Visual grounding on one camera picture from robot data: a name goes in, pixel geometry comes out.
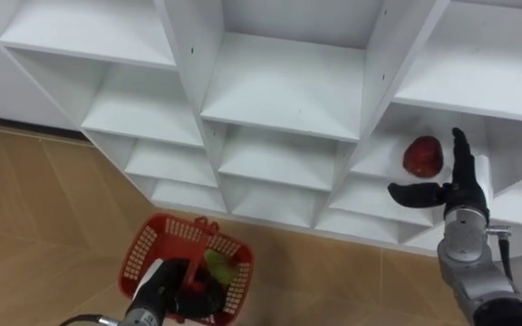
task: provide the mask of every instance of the white wall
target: white wall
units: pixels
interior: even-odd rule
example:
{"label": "white wall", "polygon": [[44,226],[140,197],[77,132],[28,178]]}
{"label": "white wall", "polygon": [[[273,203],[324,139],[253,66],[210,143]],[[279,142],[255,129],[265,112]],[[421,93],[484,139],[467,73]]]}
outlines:
{"label": "white wall", "polygon": [[0,46],[0,118],[76,129]]}

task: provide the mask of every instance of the robotic hand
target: robotic hand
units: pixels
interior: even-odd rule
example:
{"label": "robotic hand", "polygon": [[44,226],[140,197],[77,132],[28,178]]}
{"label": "robotic hand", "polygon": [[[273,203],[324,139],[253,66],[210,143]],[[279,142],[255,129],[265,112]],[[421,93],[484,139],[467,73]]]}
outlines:
{"label": "robotic hand", "polygon": [[[445,205],[444,239],[438,247],[442,279],[448,284],[471,325],[522,325],[522,295],[512,282],[506,226],[489,225],[485,193],[477,181],[475,158],[462,130],[454,136],[452,182],[409,186],[390,184],[388,191],[400,205],[425,208]],[[493,263],[488,235],[499,236],[505,267]]]}

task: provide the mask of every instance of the basket handle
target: basket handle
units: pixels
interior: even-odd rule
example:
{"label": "basket handle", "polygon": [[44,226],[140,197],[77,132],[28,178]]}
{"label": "basket handle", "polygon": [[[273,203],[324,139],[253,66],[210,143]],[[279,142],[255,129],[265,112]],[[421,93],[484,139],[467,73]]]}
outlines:
{"label": "basket handle", "polygon": [[202,256],[205,253],[205,250],[207,250],[208,242],[218,232],[218,223],[211,222],[209,224],[207,218],[204,216],[196,218],[193,223],[202,230],[203,234],[200,236],[198,243],[195,246],[194,254],[192,255],[193,258],[188,264],[185,278],[182,281],[183,287],[188,287],[194,281]]}

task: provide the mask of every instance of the black cable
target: black cable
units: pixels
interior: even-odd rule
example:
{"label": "black cable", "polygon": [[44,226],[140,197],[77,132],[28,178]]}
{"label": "black cable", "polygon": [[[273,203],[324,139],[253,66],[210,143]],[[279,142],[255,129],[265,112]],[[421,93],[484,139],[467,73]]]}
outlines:
{"label": "black cable", "polygon": [[91,322],[100,322],[100,318],[102,316],[99,314],[81,314],[74,316],[67,321],[64,321],[60,324],[60,326],[68,326],[69,324],[77,321],[91,321]]}
{"label": "black cable", "polygon": [[505,275],[508,277],[509,280],[513,281],[508,239],[498,239],[498,250],[500,251],[500,261],[501,263],[503,263]]}

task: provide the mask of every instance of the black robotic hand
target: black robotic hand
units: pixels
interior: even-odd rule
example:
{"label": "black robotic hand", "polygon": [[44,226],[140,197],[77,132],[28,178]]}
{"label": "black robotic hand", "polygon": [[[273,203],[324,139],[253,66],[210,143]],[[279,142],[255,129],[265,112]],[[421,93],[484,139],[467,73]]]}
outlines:
{"label": "black robotic hand", "polygon": [[446,205],[444,215],[452,208],[466,206],[481,212],[488,223],[488,206],[485,194],[477,182],[475,158],[464,132],[452,130],[454,136],[454,168],[452,183],[419,183],[400,186],[388,185],[390,196],[396,203],[410,208],[427,208]]}

